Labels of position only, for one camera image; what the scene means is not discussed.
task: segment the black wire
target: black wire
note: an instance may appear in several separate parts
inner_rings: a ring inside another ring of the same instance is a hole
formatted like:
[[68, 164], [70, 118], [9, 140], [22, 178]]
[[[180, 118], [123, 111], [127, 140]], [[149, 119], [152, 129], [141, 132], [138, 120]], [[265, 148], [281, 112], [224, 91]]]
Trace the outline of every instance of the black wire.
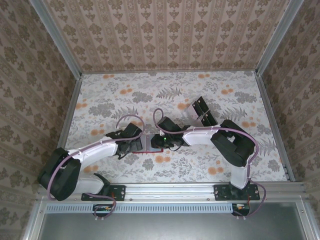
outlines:
[[176, 152], [176, 151], [178, 151], [181, 147], [182, 147], [182, 145], [181, 145], [181, 146], [178, 146], [178, 148], [175, 149], [175, 150], [172, 150], [170, 147], [169, 147], [169, 149], [170, 149], [172, 152]]
[[125, 156], [127, 156], [130, 153], [130, 150], [131, 150], [131, 145], [129, 145], [128, 151], [126, 151], [123, 156], [119, 155], [118, 160], [123, 159]]

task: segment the robotic arm link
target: robotic arm link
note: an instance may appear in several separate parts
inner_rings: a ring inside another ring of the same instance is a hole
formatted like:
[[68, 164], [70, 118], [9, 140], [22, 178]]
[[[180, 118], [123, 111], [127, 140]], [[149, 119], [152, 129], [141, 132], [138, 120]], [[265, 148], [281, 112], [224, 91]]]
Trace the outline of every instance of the robotic arm link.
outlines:
[[[151, 139], [152, 148], [214, 145], [231, 164], [231, 185], [239, 190], [246, 187], [250, 162], [259, 151], [257, 142], [248, 133], [231, 120], [225, 120], [216, 126], [179, 127], [162, 114], [161, 120], [156, 123], [155, 112], [153, 118], [159, 134], [155, 134]], [[71, 150], [57, 148], [40, 172], [38, 182], [47, 189], [49, 199], [54, 199], [51, 197], [53, 195], [58, 201], [65, 200], [71, 194], [91, 193], [106, 196], [110, 183], [103, 176], [95, 173], [89, 177], [79, 178], [80, 171], [104, 157], [118, 155], [121, 159], [129, 153], [141, 151], [143, 146], [140, 137], [144, 127], [143, 124], [141, 130], [133, 123], [129, 123], [124, 130], [110, 132], [99, 141], [82, 148]]]

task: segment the black joint housing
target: black joint housing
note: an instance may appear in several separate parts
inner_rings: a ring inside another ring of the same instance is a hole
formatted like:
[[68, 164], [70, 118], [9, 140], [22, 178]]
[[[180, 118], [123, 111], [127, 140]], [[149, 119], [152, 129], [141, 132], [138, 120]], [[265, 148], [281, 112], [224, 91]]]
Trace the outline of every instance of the black joint housing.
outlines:
[[[62, 147], [57, 148], [51, 154], [48, 162], [38, 175], [38, 182], [48, 189], [49, 181], [57, 166], [68, 156], [68, 152]], [[81, 163], [78, 159], [70, 158], [60, 168], [52, 182], [50, 193], [58, 200], [68, 198], [75, 190], [78, 182]]]
[[[235, 129], [246, 133], [241, 127], [228, 119], [224, 120], [220, 126], [222, 128]], [[254, 153], [255, 149], [254, 142], [248, 137], [232, 131], [219, 130], [213, 134], [211, 142], [221, 152], [224, 158], [236, 167], [245, 167], [249, 156]]]
[[[190, 127], [189, 125], [186, 125], [181, 128], [166, 116], [160, 119], [160, 121], [158, 122], [158, 126], [168, 132], [180, 132]], [[186, 142], [183, 140], [183, 135], [183, 133], [165, 133], [164, 135], [155, 134], [151, 139], [151, 147], [155, 149], [168, 149], [173, 148], [174, 145], [177, 145], [178, 147], [188, 146], [188, 144], [186, 144]]]
[[[115, 140], [128, 139], [138, 136], [141, 132], [142, 130], [139, 127], [133, 123], [129, 123], [124, 130], [113, 131], [105, 136]], [[118, 144], [116, 155], [119, 156], [119, 159], [125, 157], [128, 153], [137, 152], [143, 148], [140, 137], [134, 140], [115, 141], [115, 143]]]

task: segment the black clamp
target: black clamp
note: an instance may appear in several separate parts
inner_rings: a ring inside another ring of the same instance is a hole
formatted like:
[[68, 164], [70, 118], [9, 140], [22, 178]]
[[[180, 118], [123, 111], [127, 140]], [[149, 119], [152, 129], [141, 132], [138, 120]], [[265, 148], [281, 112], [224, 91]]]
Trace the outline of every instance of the black clamp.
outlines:
[[202, 96], [194, 101], [194, 103], [192, 103], [190, 107], [193, 108], [194, 112], [197, 115], [198, 121], [201, 121], [204, 127], [218, 125], [217, 120], [212, 115], [208, 105], [206, 104]]
[[[112, 139], [127, 139], [138, 136], [142, 130], [134, 125], [129, 123], [124, 130], [113, 131], [106, 134], [106, 137]], [[134, 140], [128, 141], [115, 141], [118, 145], [115, 155], [118, 155], [118, 159], [124, 158], [128, 153], [138, 152], [143, 149], [140, 137]]]

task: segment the ventilation slot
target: ventilation slot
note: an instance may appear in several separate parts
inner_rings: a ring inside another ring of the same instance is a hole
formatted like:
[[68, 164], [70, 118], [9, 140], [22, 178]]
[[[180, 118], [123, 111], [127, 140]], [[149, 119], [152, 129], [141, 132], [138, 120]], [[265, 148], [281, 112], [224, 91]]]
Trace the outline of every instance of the ventilation slot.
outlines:
[[[93, 213], [93, 203], [48, 203], [47, 214], [62, 213]], [[196, 213], [232, 213], [231, 203], [183, 203], [183, 204], [140, 204], [140, 203], [118, 203], [114, 213], [119, 214], [196, 214]]]

